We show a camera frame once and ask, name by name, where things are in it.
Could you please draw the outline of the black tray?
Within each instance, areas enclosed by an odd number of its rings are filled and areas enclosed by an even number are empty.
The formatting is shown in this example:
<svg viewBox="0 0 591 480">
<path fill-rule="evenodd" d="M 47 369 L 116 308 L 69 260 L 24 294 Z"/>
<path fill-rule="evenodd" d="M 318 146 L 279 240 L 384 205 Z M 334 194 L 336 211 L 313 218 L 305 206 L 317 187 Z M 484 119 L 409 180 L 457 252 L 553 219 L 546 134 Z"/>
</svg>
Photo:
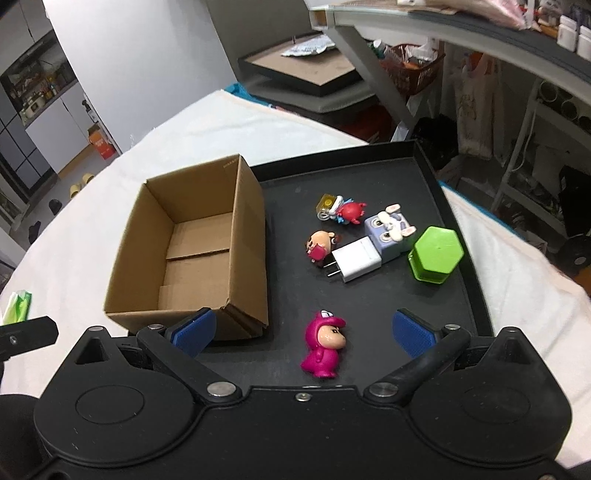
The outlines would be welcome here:
<svg viewBox="0 0 591 480">
<path fill-rule="evenodd" d="M 436 327 L 456 323 L 489 335 L 492 325 L 475 267 L 464 256 L 442 284 L 418 281 L 399 257 L 353 281 L 308 260 L 304 243 L 322 228 L 315 206 L 325 193 L 344 195 L 375 214 L 401 205 L 419 230 L 458 228 L 442 187 L 418 143 L 375 144 L 308 154 L 257 165 L 266 206 L 266 273 L 269 327 L 259 338 L 213 342 L 199 355 L 207 367 L 240 387 L 301 386 L 307 348 L 304 330 L 318 310 L 346 321 L 346 349 L 337 381 L 365 387 L 403 365 L 394 341 L 394 312 L 405 308 Z"/>
</svg>

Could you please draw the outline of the red crab keychain toy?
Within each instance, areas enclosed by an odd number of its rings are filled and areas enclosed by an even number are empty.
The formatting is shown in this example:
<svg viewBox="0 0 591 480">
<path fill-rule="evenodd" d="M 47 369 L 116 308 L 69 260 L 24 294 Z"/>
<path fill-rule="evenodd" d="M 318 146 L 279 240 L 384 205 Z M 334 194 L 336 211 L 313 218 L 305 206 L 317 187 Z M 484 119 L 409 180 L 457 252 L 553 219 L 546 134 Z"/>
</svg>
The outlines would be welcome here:
<svg viewBox="0 0 591 480">
<path fill-rule="evenodd" d="M 315 212 L 318 220 L 332 220 L 339 224 L 360 225 L 365 216 L 366 203 L 356 202 L 352 198 L 345 199 L 341 195 L 324 194 L 318 201 Z"/>
</svg>

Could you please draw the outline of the white storage shelf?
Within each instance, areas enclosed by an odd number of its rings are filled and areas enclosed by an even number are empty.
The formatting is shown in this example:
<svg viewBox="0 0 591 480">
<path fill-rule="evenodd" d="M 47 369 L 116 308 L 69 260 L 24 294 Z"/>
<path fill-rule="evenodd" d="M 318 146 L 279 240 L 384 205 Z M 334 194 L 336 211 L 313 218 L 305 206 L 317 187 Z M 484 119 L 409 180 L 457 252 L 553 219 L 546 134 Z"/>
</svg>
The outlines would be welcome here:
<svg viewBox="0 0 591 480">
<path fill-rule="evenodd" d="M 532 86 L 491 211 L 504 203 L 564 238 L 590 234 L 590 106 L 549 81 Z"/>
</svg>

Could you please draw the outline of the white fluffy table cloth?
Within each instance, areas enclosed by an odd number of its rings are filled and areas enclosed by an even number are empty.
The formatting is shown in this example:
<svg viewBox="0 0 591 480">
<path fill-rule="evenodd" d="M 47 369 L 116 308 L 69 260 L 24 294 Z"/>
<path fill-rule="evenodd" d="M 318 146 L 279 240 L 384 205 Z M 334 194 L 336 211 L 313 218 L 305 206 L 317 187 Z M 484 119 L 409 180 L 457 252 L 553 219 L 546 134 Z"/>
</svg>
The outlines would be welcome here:
<svg viewBox="0 0 591 480">
<path fill-rule="evenodd" d="M 250 166 L 341 148 L 360 140 L 331 127 L 239 99 L 222 90 L 185 108 L 106 167 L 27 250 L 2 298 L 28 291 L 31 311 L 58 325 L 57 342 L 11 358 L 1 390 L 38 396 L 80 335 L 94 325 L 118 333 L 103 303 L 128 215 L 141 184 L 231 155 Z M 573 423 L 559 454 L 572 467 L 590 457 L 590 300 L 534 247 L 453 190 L 459 222 L 495 329 L 516 326 L 565 392 Z"/>
</svg>

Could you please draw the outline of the pink hooded figurine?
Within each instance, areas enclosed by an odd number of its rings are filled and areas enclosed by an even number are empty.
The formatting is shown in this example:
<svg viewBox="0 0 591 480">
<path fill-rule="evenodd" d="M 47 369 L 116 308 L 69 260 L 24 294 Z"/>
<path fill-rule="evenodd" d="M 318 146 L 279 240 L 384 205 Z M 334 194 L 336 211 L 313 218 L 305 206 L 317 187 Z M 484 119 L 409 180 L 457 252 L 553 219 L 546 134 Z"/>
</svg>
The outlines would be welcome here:
<svg viewBox="0 0 591 480">
<path fill-rule="evenodd" d="M 304 342 L 308 353 L 301 361 L 301 370 L 315 378 L 333 379 L 339 369 L 339 352 L 346 347 L 342 329 L 346 321 L 328 310 L 321 310 L 308 323 Z"/>
</svg>

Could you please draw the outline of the silver foil packet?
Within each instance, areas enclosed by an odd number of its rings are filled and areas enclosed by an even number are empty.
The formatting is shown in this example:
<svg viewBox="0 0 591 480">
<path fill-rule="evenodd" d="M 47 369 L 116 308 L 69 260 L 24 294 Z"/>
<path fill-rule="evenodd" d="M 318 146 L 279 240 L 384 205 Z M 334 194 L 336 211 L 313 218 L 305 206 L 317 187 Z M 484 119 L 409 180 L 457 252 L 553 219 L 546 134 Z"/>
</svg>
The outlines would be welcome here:
<svg viewBox="0 0 591 480">
<path fill-rule="evenodd" d="M 312 57 L 322 55 L 335 49 L 335 43 L 325 34 L 294 39 L 290 48 L 284 50 L 281 56 L 287 58 Z"/>
</svg>

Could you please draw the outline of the brown cardboard box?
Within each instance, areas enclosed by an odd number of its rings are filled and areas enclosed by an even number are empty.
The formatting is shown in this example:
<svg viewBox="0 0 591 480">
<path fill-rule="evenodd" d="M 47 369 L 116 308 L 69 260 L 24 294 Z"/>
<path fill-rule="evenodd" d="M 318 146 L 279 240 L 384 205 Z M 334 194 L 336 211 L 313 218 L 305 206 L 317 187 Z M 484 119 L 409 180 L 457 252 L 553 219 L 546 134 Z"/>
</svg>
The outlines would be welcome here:
<svg viewBox="0 0 591 480">
<path fill-rule="evenodd" d="M 207 307 L 219 341 L 269 326 L 263 189 L 234 155 L 147 179 L 129 215 L 103 305 L 135 333 Z"/>
</svg>

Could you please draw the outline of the grey glass-top desk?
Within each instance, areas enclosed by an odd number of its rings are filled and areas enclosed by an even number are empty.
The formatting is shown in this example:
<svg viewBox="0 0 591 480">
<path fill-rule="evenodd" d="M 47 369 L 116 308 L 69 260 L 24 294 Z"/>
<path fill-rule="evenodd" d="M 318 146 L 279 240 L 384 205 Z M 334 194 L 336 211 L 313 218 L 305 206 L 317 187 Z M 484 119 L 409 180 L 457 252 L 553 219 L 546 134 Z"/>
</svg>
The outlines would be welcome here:
<svg viewBox="0 0 591 480">
<path fill-rule="evenodd" d="M 311 27 L 329 36 L 339 52 L 386 107 L 394 121 L 412 130 L 416 117 L 380 66 L 358 31 L 374 28 L 413 33 L 490 54 L 567 90 L 590 102 L 590 62 L 559 46 L 551 38 L 531 30 L 516 31 L 486 20 L 457 13 L 405 11 L 384 8 L 380 3 L 349 2 L 308 9 Z"/>
</svg>

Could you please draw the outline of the yellow slipper pair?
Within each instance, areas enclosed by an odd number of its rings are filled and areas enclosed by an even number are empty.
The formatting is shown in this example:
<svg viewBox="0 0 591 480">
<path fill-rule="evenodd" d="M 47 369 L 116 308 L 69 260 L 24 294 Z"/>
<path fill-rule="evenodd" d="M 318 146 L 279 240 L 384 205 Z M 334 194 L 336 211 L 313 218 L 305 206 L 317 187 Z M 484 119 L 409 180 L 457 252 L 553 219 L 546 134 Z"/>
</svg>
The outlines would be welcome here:
<svg viewBox="0 0 591 480">
<path fill-rule="evenodd" d="M 69 188 L 69 198 L 73 199 L 82 189 L 95 177 L 92 173 L 85 173 L 78 183 L 72 184 Z"/>
</svg>

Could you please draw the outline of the white usb charger plug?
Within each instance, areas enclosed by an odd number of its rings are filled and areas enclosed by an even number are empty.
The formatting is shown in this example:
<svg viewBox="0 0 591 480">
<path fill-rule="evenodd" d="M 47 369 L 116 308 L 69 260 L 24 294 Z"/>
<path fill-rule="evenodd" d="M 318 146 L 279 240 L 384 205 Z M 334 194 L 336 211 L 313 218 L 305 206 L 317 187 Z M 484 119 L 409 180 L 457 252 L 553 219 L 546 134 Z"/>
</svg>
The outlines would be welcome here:
<svg viewBox="0 0 591 480">
<path fill-rule="evenodd" d="M 382 267 L 379 250 L 368 236 L 332 251 L 332 261 L 325 265 L 328 277 L 339 276 L 342 282 L 356 280 Z"/>
</svg>

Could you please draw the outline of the red wicker basket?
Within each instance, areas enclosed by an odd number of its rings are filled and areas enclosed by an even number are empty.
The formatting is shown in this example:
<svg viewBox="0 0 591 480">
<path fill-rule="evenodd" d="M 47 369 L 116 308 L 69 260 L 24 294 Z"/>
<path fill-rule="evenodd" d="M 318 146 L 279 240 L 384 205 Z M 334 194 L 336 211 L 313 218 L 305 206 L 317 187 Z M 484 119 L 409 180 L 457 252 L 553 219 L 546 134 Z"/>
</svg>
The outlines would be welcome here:
<svg viewBox="0 0 591 480">
<path fill-rule="evenodd" d="M 420 45 L 403 43 L 387 46 L 379 63 L 399 93 L 409 97 L 422 92 L 437 79 L 444 58 L 441 51 L 426 54 Z"/>
</svg>

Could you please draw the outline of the brown-haired red figurine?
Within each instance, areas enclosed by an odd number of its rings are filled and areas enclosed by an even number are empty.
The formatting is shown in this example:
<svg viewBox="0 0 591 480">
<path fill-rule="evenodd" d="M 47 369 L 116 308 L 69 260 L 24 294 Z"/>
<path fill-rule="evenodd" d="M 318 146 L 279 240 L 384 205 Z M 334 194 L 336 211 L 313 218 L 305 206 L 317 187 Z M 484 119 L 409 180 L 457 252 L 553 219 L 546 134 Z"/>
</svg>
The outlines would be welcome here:
<svg viewBox="0 0 591 480">
<path fill-rule="evenodd" d="M 322 263 L 338 246 L 341 236 L 332 231 L 318 230 L 308 237 L 305 251 L 311 263 Z"/>
</svg>

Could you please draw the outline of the green hexagonal container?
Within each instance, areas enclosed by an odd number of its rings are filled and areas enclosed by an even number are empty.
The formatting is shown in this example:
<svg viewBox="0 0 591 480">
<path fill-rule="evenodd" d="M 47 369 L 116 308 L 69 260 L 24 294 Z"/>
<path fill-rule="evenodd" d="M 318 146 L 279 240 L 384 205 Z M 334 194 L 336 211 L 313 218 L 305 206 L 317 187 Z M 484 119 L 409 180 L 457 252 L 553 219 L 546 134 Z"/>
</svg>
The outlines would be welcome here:
<svg viewBox="0 0 591 480">
<path fill-rule="evenodd" d="M 408 255 L 416 280 L 441 285 L 464 257 L 458 234 L 451 229 L 430 226 Z"/>
</svg>

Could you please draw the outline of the black framed cork board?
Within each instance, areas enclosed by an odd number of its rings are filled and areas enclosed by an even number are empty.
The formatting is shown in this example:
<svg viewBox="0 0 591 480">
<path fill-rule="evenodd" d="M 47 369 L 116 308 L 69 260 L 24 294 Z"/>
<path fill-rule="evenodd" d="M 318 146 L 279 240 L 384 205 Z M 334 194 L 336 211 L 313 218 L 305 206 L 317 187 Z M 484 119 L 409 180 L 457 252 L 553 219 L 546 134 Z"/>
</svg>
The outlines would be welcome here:
<svg viewBox="0 0 591 480">
<path fill-rule="evenodd" d="M 362 81 L 356 68 L 335 47 L 312 57 L 281 56 L 294 39 L 322 34 L 308 34 L 280 42 L 269 48 L 252 52 L 238 59 L 238 65 L 249 74 L 262 75 L 297 91 L 315 97 L 325 97 Z"/>
</svg>

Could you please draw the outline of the white printed tote bag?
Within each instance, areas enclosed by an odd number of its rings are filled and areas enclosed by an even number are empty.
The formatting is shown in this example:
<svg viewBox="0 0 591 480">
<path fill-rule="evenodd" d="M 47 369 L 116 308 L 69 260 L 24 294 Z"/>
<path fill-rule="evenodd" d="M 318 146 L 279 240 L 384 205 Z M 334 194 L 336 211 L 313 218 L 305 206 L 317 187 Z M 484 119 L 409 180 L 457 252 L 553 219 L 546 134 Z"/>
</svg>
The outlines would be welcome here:
<svg viewBox="0 0 591 480">
<path fill-rule="evenodd" d="M 504 104 L 499 61 L 472 52 L 464 56 L 453 79 L 460 153 L 483 160 L 500 158 Z"/>
</svg>

